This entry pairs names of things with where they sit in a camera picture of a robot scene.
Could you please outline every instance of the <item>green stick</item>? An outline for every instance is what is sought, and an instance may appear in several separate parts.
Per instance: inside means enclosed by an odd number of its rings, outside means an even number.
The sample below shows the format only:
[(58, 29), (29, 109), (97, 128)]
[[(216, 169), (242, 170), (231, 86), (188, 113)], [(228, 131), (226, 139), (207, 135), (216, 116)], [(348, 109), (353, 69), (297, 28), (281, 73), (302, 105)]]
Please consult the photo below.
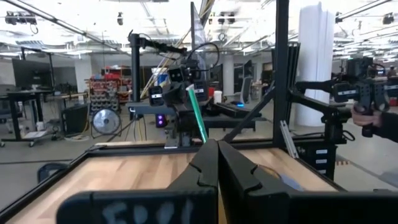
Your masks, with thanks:
[(195, 96), (195, 92), (193, 91), (193, 89), (189, 89), (188, 94), (189, 94), (189, 98), (191, 99), (193, 112), (195, 112), (195, 117), (197, 119), (197, 123), (199, 126), (199, 131), (200, 131), (202, 141), (203, 141), (203, 143), (206, 143), (207, 133), (206, 133), (206, 129), (205, 129), (205, 124), (203, 123), (203, 119), (201, 118), (201, 113), (200, 113), (197, 97)]

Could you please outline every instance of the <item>wooden tabletop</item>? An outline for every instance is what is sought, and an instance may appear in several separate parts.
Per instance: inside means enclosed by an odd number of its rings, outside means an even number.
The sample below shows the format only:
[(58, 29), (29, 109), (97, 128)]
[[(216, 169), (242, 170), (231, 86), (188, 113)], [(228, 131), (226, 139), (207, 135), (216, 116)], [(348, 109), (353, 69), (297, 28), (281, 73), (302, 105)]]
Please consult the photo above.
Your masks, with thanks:
[(69, 99), (69, 98), (78, 98), (79, 96), (86, 96), (87, 93), (74, 93), (71, 95), (58, 95), (58, 96), (49, 96), (48, 99), (49, 100), (63, 100), (63, 99)]
[[(305, 190), (335, 190), (280, 149), (240, 152), (257, 164), (273, 168), (295, 179)], [(8, 223), (53, 224), (58, 206), (69, 196), (81, 191), (164, 189), (183, 172), (194, 155), (188, 153), (89, 158)], [(222, 212), (219, 216), (220, 223), (224, 223)]]

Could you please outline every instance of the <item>floor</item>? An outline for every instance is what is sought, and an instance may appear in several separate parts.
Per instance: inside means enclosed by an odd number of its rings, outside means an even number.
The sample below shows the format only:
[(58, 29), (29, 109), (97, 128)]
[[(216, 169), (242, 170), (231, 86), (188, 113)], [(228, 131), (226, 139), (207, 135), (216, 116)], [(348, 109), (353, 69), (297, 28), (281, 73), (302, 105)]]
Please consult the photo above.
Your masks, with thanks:
[[(272, 119), (273, 105), (269, 103), (262, 114)], [(44, 104), (44, 118), (46, 121), (55, 118), (56, 109), (53, 103)], [(129, 123), (125, 112), (121, 115), (123, 126)], [(30, 125), (28, 120), (21, 119), (21, 124)], [(144, 139), (144, 125), (141, 122), (141, 136)], [(154, 126), (154, 117), (146, 116), (148, 139), (165, 138), (164, 131)], [(270, 122), (257, 122), (257, 131), (244, 129), (243, 136), (272, 137), (272, 124)], [(322, 128), (304, 128), (292, 126), (296, 133), (321, 131)], [(345, 124), (345, 129), (356, 136), (356, 141), (341, 145), (338, 148), (338, 162), (335, 170), (335, 181), (348, 190), (373, 190), (398, 188), (398, 147), (396, 143), (377, 136), (368, 139), (361, 136), (361, 129), (352, 121)], [(133, 128), (123, 131), (120, 137), (113, 141), (133, 141)], [(221, 138), (225, 132), (222, 129), (211, 129), (211, 138)], [(0, 138), (9, 136), (5, 125), (0, 125)], [(0, 208), (5, 207), (13, 200), (26, 193), (37, 184), (37, 169), (47, 160), (73, 159), (83, 153), (96, 142), (107, 141), (110, 136), (101, 136), (87, 141), (72, 142), (66, 140), (51, 141), (45, 139), (34, 147), (28, 147), (26, 142), (7, 142), (6, 147), (0, 148)], [(136, 139), (140, 140), (137, 129)]]

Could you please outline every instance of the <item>chair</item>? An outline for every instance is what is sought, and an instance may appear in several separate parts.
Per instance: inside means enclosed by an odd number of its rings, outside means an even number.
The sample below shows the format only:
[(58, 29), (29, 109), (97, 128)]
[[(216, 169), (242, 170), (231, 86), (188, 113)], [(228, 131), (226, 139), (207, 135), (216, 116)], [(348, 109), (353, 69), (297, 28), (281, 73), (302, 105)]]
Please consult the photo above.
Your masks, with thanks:
[(242, 83), (242, 89), (240, 92), (234, 94), (234, 101), (241, 103), (250, 103), (250, 88), (251, 88), (252, 77), (244, 77)]

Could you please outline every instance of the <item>round fan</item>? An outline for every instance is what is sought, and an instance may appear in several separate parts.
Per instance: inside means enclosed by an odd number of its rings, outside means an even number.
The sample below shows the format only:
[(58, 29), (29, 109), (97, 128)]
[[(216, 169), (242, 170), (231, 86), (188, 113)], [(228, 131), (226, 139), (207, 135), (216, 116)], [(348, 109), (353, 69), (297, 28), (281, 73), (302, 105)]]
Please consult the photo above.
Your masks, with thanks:
[(100, 134), (113, 134), (121, 125), (121, 119), (116, 112), (102, 109), (93, 116), (93, 127)]

